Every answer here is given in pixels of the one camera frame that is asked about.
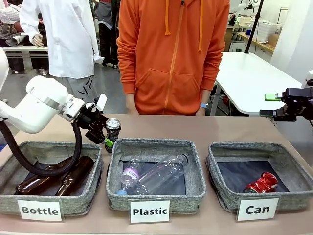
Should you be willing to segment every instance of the black cable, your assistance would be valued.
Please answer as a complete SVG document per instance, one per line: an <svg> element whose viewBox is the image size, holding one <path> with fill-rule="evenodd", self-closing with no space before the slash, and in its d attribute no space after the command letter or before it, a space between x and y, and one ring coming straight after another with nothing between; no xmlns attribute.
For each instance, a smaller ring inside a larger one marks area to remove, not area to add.
<svg viewBox="0 0 313 235"><path fill-rule="evenodd" d="M254 51L254 54L256 53L256 45L257 45L257 43L258 43L259 24L260 24L260 21L258 22L258 31L256 32L256 40L255 40L255 51Z"/></svg>
<svg viewBox="0 0 313 235"><path fill-rule="evenodd" d="M29 160L24 156L24 154L21 152L8 126L5 124L4 121L0 121L0 131L2 132L13 155L16 157L19 163L22 166L24 166L29 172L35 175L43 176L43 177L63 175L64 173L68 172L76 164L77 160L79 159L81 151L82 151L82 135L81 135L81 132L77 123L73 123L72 126L73 126L73 131L75 133L75 140L76 140L73 159L70 162L70 164L68 164L67 166L58 170L51 171L51 170L39 169L39 168L36 168L34 165L32 165L29 162Z"/></svg>

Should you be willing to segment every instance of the orange hoodie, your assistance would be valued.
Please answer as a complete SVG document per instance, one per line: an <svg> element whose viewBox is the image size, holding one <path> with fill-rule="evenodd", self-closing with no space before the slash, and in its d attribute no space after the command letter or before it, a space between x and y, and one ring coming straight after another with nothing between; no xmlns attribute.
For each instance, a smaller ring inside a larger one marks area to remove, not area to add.
<svg viewBox="0 0 313 235"><path fill-rule="evenodd" d="M140 114L193 115L219 72L229 0L122 0L118 59Z"/></svg>

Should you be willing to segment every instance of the red can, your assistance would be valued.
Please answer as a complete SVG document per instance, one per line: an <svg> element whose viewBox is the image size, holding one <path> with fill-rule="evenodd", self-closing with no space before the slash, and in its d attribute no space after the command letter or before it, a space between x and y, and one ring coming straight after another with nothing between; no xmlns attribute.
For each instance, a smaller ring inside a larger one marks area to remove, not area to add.
<svg viewBox="0 0 313 235"><path fill-rule="evenodd" d="M261 178L256 182L248 184L245 188L245 193L266 193L275 192L278 181L276 177L269 172L265 172L261 175Z"/></svg>

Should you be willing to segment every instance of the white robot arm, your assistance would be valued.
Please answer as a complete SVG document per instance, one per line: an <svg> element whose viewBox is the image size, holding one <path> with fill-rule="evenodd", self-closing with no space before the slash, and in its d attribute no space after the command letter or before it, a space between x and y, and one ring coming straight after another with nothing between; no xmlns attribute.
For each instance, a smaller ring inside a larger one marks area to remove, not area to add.
<svg viewBox="0 0 313 235"><path fill-rule="evenodd" d="M56 114L73 121L85 104L53 78L36 76L28 82L26 91L27 95L15 108L0 101L0 120L31 134L40 132Z"/></svg>
<svg viewBox="0 0 313 235"><path fill-rule="evenodd" d="M239 11L242 10L250 10L260 6L258 0L242 0L241 4L239 4Z"/></svg>
<svg viewBox="0 0 313 235"><path fill-rule="evenodd" d="M0 48L0 84L2 87L8 74L8 63L5 53ZM107 98L104 94L93 103L85 104L81 99L67 93L67 88L53 78L36 76L26 86L27 95L12 108L0 101L0 131L3 133L10 149L18 161L30 172L40 176L55 176L64 174L75 165L80 157L82 137L80 128L87 129L86 137L96 144L103 143L112 147L103 129L106 128L107 117L102 115ZM52 118L60 115L71 122L76 138L76 146L71 163L56 172L35 168L18 148L14 137L4 121L18 129L36 134L40 132Z"/></svg>

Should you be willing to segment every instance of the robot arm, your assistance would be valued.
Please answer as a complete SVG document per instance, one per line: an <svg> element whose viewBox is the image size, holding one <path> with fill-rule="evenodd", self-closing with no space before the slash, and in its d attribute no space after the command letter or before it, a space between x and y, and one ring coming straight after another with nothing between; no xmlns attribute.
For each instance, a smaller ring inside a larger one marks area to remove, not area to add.
<svg viewBox="0 0 313 235"><path fill-rule="evenodd" d="M8 61L0 47L0 88L2 88L8 74ZM113 142L108 140L103 129L106 128L107 117L102 115L107 98L102 94L93 103L85 104L84 101L67 93L67 88L53 78L36 76L26 86L27 95L12 108L0 101L0 131L3 133L13 155L30 172L50 177L68 172L75 166L82 150L82 136L80 128L87 129L86 137L94 143L103 143L108 147ZM19 149L14 137L4 121L18 129L36 134L40 132L52 118L60 115L71 122L75 134L75 150L69 165L56 171L49 171L33 166Z"/></svg>
<svg viewBox="0 0 313 235"><path fill-rule="evenodd" d="M275 98L285 105L277 110L260 110L261 116L271 117L274 121L297 121L297 116L313 120L313 88L287 88Z"/></svg>
<svg viewBox="0 0 313 235"><path fill-rule="evenodd" d="M0 102L0 118L31 134L40 132L56 114L72 121L85 104L53 78L36 76L28 82L26 91L27 95L15 108Z"/></svg>
<svg viewBox="0 0 313 235"><path fill-rule="evenodd" d="M241 11L241 10L255 9L259 6L260 6L260 3L258 2L258 0L242 0L238 8Z"/></svg>

